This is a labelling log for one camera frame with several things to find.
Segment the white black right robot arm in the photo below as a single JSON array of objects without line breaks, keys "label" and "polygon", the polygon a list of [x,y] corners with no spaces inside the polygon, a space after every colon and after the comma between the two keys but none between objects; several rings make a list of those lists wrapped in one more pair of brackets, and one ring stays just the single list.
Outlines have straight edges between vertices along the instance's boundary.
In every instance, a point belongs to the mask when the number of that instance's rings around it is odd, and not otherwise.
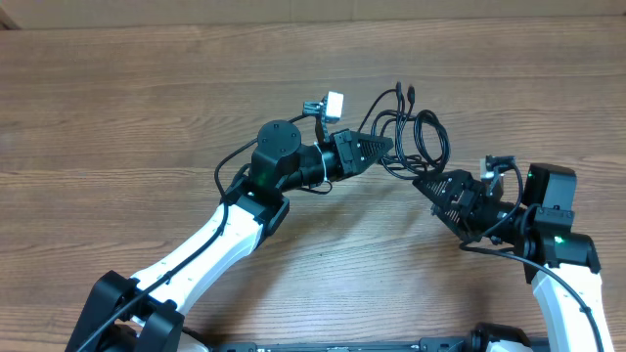
[{"label": "white black right robot arm", "polygon": [[506,202],[503,176],[518,172],[512,156],[488,155],[481,177],[462,169],[416,179],[431,212],[456,235],[460,249],[522,264],[547,328],[551,351],[611,351],[602,299],[601,263],[593,240],[572,232],[576,174],[531,164],[517,175],[517,197]]}]

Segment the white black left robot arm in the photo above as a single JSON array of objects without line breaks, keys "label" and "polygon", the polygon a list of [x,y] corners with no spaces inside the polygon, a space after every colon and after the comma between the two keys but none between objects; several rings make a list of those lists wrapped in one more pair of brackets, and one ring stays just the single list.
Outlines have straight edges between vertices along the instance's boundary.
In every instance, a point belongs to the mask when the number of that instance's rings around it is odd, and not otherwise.
[{"label": "white black left robot arm", "polygon": [[209,220],[148,268],[104,274],[92,287],[67,343],[69,351],[207,351],[184,321],[233,264],[273,235],[290,210],[285,194],[315,193],[366,171],[392,148],[387,137],[344,129],[306,146],[290,121],[264,124],[250,163],[221,188]]}]

